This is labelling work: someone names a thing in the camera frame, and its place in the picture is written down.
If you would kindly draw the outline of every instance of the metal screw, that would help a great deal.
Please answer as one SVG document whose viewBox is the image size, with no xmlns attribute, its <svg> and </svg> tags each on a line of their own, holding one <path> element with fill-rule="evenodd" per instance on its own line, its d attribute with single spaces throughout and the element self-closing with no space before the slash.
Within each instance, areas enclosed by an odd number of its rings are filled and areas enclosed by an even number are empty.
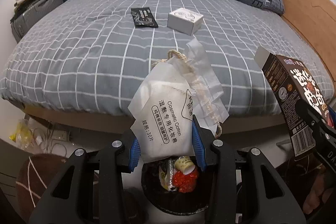
<svg viewBox="0 0 336 224">
<path fill-rule="evenodd" d="M 252 148 L 251 153 L 255 156 L 260 155 L 260 150 L 258 148 Z"/>
<path fill-rule="evenodd" d="M 121 146 L 123 143 L 121 142 L 121 141 L 114 141 L 113 143 L 112 143 L 112 146 L 113 147 L 119 147 L 119 146 Z"/>
<path fill-rule="evenodd" d="M 213 145 L 220 147 L 223 145 L 223 142 L 221 140 L 214 140 Z"/>
<path fill-rule="evenodd" d="M 75 155 L 76 156 L 81 156 L 81 155 L 83 155 L 84 154 L 84 150 L 83 149 L 77 149 L 76 151 L 75 151 Z"/>
</svg>

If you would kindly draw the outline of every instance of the crumpled red plastic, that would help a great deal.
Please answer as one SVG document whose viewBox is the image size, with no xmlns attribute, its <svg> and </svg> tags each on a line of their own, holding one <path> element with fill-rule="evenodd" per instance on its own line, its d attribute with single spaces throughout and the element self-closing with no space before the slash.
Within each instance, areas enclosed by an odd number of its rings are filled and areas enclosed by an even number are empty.
<svg viewBox="0 0 336 224">
<path fill-rule="evenodd" d="M 188 175 L 184 175 L 181 171 L 178 171 L 173 175 L 173 185 L 178 187 L 178 191 L 181 193 L 190 193 L 196 187 L 197 178 L 199 173 L 197 167 Z"/>
</svg>

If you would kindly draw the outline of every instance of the bed sheet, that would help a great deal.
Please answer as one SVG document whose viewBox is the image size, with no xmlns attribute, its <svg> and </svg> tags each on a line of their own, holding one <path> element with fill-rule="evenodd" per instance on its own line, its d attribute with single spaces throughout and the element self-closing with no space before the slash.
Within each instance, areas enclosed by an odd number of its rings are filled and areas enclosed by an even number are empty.
<svg viewBox="0 0 336 224">
<path fill-rule="evenodd" d="M 150 7 L 159 28 L 135 28 L 130 8 Z M 0 82 L 5 99 L 59 110 L 130 114 L 127 107 L 155 61 L 194 37 L 167 27 L 180 7 L 204 15 L 194 34 L 224 89 L 232 116 L 278 114 L 254 53 L 302 60 L 325 99 L 333 83 L 321 60 L 277 14 L 236 0 L 68 0 L 42 18 L 10 56 Z"/>
</svg>

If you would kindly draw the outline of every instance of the white box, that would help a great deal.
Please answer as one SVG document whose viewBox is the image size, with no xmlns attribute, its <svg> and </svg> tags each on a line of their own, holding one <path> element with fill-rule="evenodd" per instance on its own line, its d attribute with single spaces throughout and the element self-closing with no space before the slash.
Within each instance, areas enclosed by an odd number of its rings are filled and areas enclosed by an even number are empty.
<svg viewBox="0 0 336 224">
<path fill-rule="evenodd" d="M 202 22 L 203 15 L 185 8 L 178 8 L 168 14 L 167 27 L 192 35 L 200 28 Z"/>
</svg>

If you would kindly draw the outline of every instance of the beige rope drawstring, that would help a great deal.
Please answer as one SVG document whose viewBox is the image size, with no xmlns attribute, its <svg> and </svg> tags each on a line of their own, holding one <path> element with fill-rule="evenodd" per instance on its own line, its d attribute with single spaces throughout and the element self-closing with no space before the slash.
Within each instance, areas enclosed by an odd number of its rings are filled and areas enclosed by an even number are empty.
<svg viewBox="0 0 336 224">
<path fill-rule="evenodd" d="M 180 53 L 177 50 L 169 50 L 168 54 L 167 54 L 168 59 L 161 59 L 161 61 L 154 62 L 152 64 L 152 68 L 154 68 L 159 62 L 166 62 L 166 61 L 168 61 L 173 56 L 176 56 L 176 58 L 181 59 L 181 60 L 187 60 L 187 57 L 185 56 L 185 54 Z M 203 104 L 205 104 L 207 106 L 207 109 L 209 110 L 210 113 L 211 112 L 214 113 L 214 106 L 209 103 L 209 101 L 207 100 L 205 94 L 202 92 L 203 88 L 201 88 L 201 86 L 204 86 L 204 83 L 196 76 L 196 74 L 194 73 L 194 69 L 189 64 L 187 64 L 186 62 L 184 62 L 184 63 L 187 66 L 187 68 L 189 69 L 189 71 L 192 72 L 193 75 L 195 76 L 195 80 L 193 81 L 193 83 L 194 83 L 195 86 L 199 86 L 199 88 L 197 88 L 198 94 L 200 95 L 200 97 L 204 98 L 204 101 L 201 102 L 201 103 L 203 103 Z M 217 139 L 217 138 L 219 138 L 220 135 L 222 135 L 222 130 L 223 129 L 221 127 L 221 124 L 219 122 L 219 118 L 218 118 L 217 115 L 211 114 L 210 117 L 217 124 L 217 131 L 216 131 L 216 134 L 215 134 L 215 138 Z"/>
</svg>

